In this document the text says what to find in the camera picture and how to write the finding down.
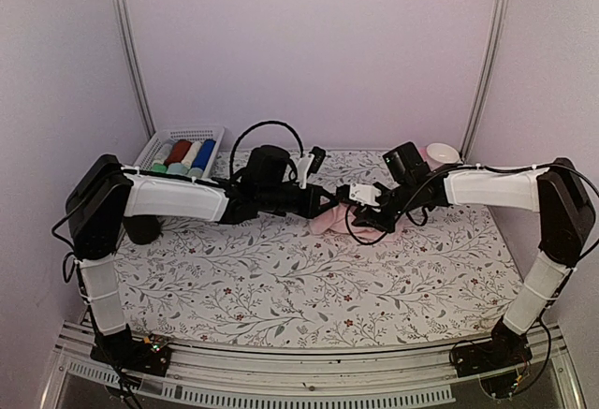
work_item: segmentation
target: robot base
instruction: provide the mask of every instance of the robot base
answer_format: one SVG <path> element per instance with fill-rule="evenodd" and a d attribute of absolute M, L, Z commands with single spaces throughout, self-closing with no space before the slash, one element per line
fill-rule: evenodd
<path fill-rule="evenodd" d="M 132 372 L 166 376 L 170 354 L 170 348 L 165 345 L 161 346 L 149 339 L 147 342 L 134 340 L 127 326 L 111 335 L 96 332 L 90 358 Z"/>
<path fill-rule="evenodd" d="M 498 355 L 496 348 L 495 341 L 460 346 L 450 353 L 450 361 L 456 367 L 458 377 L 462 378 L 516 366 L 533 358 L 526 343 L 513 348 L 509 355 Z"/>

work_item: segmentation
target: metal pole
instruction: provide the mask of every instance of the metal pole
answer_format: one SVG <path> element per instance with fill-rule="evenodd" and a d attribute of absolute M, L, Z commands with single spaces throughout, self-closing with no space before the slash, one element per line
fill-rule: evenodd
<path fill-rule="evenodd" d="M 126 0 L 112 0 L 112 2 L 114 4 L 114 11 L 116 13 L 116 20 L 119 25 L 119 30 L 121 32 L 121 40 L 123 41 L 124 55 L 127 60 L 129 75 L 131 76 L 133 91 L 138 102 L 139 115 L 143 123 L 143 128 L 149 139 L 156 132 L 156 128 L 153 123 L 150 108 L 148 106 L 148 97 L 143 86 L 143 79 L 141 77 L 141 70 L 139 68 L 139 61 L 136 54 L 135 43 L 133 41 L 133 32 L 131 29 L 131 21 L 129 20 L 127 3 Z"/>
<path fill-rule="evenodd" d="M 461 157 L 467 160 L 472 153 L 475 143 L 476 130 L 480 125 L 480 119 L 483 114 L 487 94 L 489 93 L 490 79 L 492 76 L 497 50 L 499 50 L 499 41 L 504 28 L 505 14 L 507 12 L 508 0 L 495 0 L 493 16 L 491 19 L 491 27 L 489 32 L 489 41 L 485 51 L 485 61 L 476 87 L 475 102 L 470 113 L 470 119 L 466 127 L 466 133 L 461 144 Z"/>

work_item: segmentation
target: white bowl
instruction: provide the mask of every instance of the white bowl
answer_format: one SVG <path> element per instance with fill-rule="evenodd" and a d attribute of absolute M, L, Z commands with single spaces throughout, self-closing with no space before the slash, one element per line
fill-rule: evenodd
<path fill-rule="evenodd" d="M 440 164 L 456 164 L 460 161 L 460 154 L 456 149 L 439 142 L 430 144 L 427 147 L 427 156 Z"/>

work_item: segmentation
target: white clip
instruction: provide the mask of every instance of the white clip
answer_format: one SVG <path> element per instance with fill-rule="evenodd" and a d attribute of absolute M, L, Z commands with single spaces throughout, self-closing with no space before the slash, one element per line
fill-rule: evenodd
<path fill-rule="evenodd" d="M 368 206 L 379 206 L 376 198 L 380 196 L 380 189 L 369 184 L 351 183 L 349 185 L 349 197 L 358 203 Z"/>
<path fill-rule="evenodd" d="M 298 169 L 299 189 L 305 189 L 308 183 L 308 170 L 314 161 L 314 155 L 311 153 L 305 154 L 299 159 L 296 168 Z"/>
<path fill-rule="evenodd" d="M 524 287 L 526 287 L 528 290 L 530 290 L 533 294 L 535 294 L 539 299 L 544 299 L 546 301 L 554 301 L 557 299 L 557 297 L 553 297 L 553 294 L 551 294 L 551 296 L 546 296 L 541 294 L 540 292 L 537 292 L 535 289 L 533 289 L 530 285 L 528 285 L 526 283 L 526 281 L 524 281 Z"/>

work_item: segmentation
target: aluminum frame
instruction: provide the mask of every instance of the aluminum frame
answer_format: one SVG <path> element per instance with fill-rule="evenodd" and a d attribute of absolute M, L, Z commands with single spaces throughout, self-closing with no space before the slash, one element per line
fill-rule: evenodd
<path fill-rule="evenodd" d="M 557 325 L 550 325 L 549 329 L 553 339 L 551 363 L 564 407 L 582 409 L 584 401 L 562 334 Z M 548 346 L 546 333 L 537 326 L 528 337 L 533 351 L 532 363 L 542 362 Z M 56 408 L 60 388 L 69 372 L 116 386 L 111 369 L 89 359 L 93 343 L 89 321 L 64 323 L 54 348 L 54 372 L 46 385 L 47 398 L 41 409 Z M 287 352 L 284 348 L 271 348 L 267 353 L 267 349 L 262 348 L 174 341 L 165 378 L 131 374 L 143 378 L 141 395 L 201 407 L 222 407 L 224 398 L 254 404 L 256 401 L 288 402 L 288 407 L 294 408 L 309 407 L 308 402 L 313 407 L 317 402 L 325 406 L 329 402 L 329 408 L 353 407 L 362 400 L 384 402 L 400 396 L 431 394 L 477 379 L 477 376 L 459 378 L 449 364 L 448 353 L 454 343 L 455 340 L 450 340 L 435 346 L 370 347 L 360 351 L 331 348 Z M 201 395 L 204 401 L 196 401 Z M 207 404 L 206 396 L 214 397 L 214 404 Z M 449 392 L 446 402 L 451 398 Z"/>
<path fill-rule="evenodd" d="M 133 91 L 138 103 L 139 116 L 141 117 L 141 122 L 143 124 L 146 136 L 148 139 L 150 139 L 156 132 L 156 127 L 153 122 L 152 113 L 150 112 L 148 96 L 146 95 L 146 90 L 143 85 L 143 78 L 141 77 L 141 69 L 139 67 L 139 60 L 136 53 L 133 29 L 129 19 L 127 1 L 112 0 L 112 3 L 114 4 L 116 21 L 119 26 L 119 31 L 121 32 L 124 56 L 127 61 L 129 75 L 133 84 Z"/>
<path fill-rule="evenodd" d="M 460 147 L 461 157 L 466 161 L 472 153 L 472 149 L 475 145 L 476 131 L 480 126 L 480 120 L 485 108 L 485 102 L 487 101 L 490 80 L 492 77 L 493 68 L 495 66 L 497 51 L 499 50 L 499 42 L 502 31 L 504 29 L 508 1 L 509 0 L 495 0 L 493 16 L 491 19 L 491 27 L 489 31 L 489 40 L 485 50 L 485 59 L 480 72 L 480 78 L 478 79 L 478 85 L 476 86 L 475 101 L 470 113 L 468 125 L 466 126 L 464 139 Z"/>

